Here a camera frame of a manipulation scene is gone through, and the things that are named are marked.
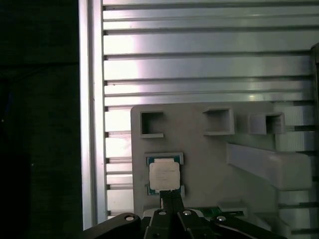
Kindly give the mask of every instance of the gray plastic bracket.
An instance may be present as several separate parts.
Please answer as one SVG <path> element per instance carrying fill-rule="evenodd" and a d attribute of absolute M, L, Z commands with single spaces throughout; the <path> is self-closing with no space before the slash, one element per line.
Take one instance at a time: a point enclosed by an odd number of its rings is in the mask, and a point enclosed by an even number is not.
<path fill-rule="evenodd" d="M 248 115 L 248 133 L 280 134 L 285 132 L 285 115 L 281 112 Z"/>
<path fill-rule="evenodd" d="M 286 238 L 292 238 L 291 228 L 277 214 L 257 214 L 257 216 L 271 227 L 272 232 Z"/>
<path fill-rule="evenodd" d="M 164 126 L 163 111 L 141 112 L 140 114 L 140 131 L 141 138 L 163 138 L 161 132 Z"/>
<path fill-rule="evenodd" d="M 242 201 L 252 213 L 277 211 L 275 187 L 227 163 L 227 142 L 275 150 L 273 135 L 247 133 L 247 115 L 273 110 L 270 102 L 134 106 L 131 110 L 134 212 L 142 216 L 144 210 L 158 207 L 159 196 L 146 193 L 149 184 L 146 155 L 169 153 L 171 157 L 171 152 L 183 153 L 180 181 L 185 186 L 185 207 L 215 207 L 219 202 Z M 141 137 L 142 115 L 146 116 L 149 130 L 146 134 L 162 133 L 164 137 Z M 222 124 L 223 116 L 230 119 L 227 124 Z M 206 131 L 232 133 L 233 129 L 233 135 L 203 135 Z"/>
<path fill-rule="evenodd" d="M 267 180 L 282 191 L 307 190 L 312 186 L 311 160 L 305 154 L 228 143 L 227 162 Z"/>
<path fill-rule="evenodd" d="M 208 130 L 206 136 L 235 134 L 234 111 L 231 107 L 208 108 L 203 112 L 207 115 Z"/>

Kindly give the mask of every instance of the dark background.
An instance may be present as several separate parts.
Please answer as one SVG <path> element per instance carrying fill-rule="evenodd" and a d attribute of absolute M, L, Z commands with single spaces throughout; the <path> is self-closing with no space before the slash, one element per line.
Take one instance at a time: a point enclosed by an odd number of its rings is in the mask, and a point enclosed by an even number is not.
<path fill-rule="evenodd" d="M 1 141 L 2 171 L 7 200 L 24 205 L 30 168 L 30 222 L 7 207 L 29 238 L 66 238 L 82 230 L 78 0 L 1 0 L 0 23 L 0 75 L 11 83 L 3 129 L 29 156 L 4 154 Z"/>

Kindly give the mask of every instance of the slotted metal rail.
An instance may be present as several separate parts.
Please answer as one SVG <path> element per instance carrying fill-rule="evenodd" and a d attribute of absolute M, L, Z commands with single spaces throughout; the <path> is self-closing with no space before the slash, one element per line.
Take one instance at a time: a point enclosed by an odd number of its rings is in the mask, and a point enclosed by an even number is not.
<path fill-rule="evenodd" d="M 318 0 L 81 0 L 83 223 L 133 211 L 134 105 L 271 101 L 282 151 L 314 156 L 310 48 Z M 294 239 L 319 238 L 318 183 L 283 192 Z"/>

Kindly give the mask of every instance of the square slot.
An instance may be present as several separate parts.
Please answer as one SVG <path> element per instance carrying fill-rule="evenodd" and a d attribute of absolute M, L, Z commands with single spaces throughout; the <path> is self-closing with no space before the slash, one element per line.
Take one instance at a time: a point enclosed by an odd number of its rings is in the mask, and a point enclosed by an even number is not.
<path fill-rule="evenodd" d="M 141 112 L 141 137 L 163 138 L 164 124 L 164 114 L 162 111 Z"/>
<path fill-rule="evenodd" d="M 285 132 L 284 113 L 259 113 L 249 115 L 250 134 L 281 134 Z"/>
<path fill-rule="evenodd" d="M 266 132 L 267 134 L 283 133 L 283 114 L 273 114 L 266 116 Z"/>
<path fill-rule="evenodd" d="M 204 135 L 230 135 L 235 133 L 234 112 L 231 108 L 208 109 L 204 112 L 207 116 L 207 131 Z"/>

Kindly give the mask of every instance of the screw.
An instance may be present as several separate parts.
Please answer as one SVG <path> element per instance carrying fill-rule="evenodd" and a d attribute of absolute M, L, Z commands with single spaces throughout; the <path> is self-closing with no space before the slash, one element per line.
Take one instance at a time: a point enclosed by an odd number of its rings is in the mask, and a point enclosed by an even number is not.
<path fill-rule="evenodd" d="M 160 238 L 160 234 L 154 233 L 154 234 L 153 234 L 153 238 Z"/>
<path fill-rule="evenodd" d="M 183 214 L 186 215 L 186 216 L 189 216 L 191 214 L 191 212 L 190 211 L 184 211 Z"/>
<path fill-rule="evenodd" d="M 131 216 L 128 216 L 128 217 L 126 217 L 126 218 L 125 218 L 125 220 L 126 220 L 126 221 L 133 221 L 133 220 L 134 220 L 134 218 L 133 218 L 133 217 L 131 217 Z"/>
<path fill-rule="evenodd" d="M 226 218 L 224 216 L 218 216 L 217 220 L 219 220 L 220 222 L 223 222 L 226 220 Z"/>

